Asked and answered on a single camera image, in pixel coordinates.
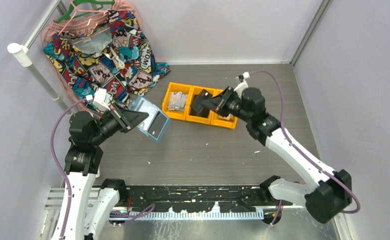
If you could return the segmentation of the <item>blue card holder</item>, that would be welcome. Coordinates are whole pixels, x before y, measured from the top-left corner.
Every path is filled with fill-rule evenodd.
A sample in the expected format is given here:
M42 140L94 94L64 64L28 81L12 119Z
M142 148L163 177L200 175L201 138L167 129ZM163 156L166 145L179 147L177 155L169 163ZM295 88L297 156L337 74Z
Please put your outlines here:
M155 104L144 98L143 96L138 96L137 98L130 101L129 109L132 111L137 112L145 112L149 114L149 117L145 119L142 123L140 123L137 128L139 131L144 133L146 136L150 137L152 140L154 140L156 143L159 143L162 139L163 135L165 134L171 119ZM153 122L156 114L160 112L163 113L167 117L167 122L164 125L164 128L162 129L160 135L158 138L154 138L150 133L148 133L148 128L150 127L151 123Z

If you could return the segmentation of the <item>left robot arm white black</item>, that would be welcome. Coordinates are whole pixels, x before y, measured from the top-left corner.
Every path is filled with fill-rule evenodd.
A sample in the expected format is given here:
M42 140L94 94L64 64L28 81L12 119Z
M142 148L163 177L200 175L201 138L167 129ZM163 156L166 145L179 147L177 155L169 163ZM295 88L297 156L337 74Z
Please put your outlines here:
M106 179L88 210L92 187L103 151L100 145L117 132L127 133L148 118L148 113L112 105L101 118L79 111L70 118L70 148L59 170L65 191L53 240L96 240L115 206L129 198L124 180Z

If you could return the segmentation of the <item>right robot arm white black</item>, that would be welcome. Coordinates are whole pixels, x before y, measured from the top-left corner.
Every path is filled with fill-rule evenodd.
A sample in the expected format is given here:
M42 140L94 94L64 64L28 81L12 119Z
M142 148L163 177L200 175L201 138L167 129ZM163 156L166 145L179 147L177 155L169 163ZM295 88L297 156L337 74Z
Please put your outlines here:
M302 184L270 177L260 192L264 204L287 201L306 208L312 218L325 224L352 203L351 175L324 164L296 141L283 123L267 112L265 98L258 88L248 87L238 95L228 87L200 103L219 116L231 114L246 122L251 137L278 154L304 180Z

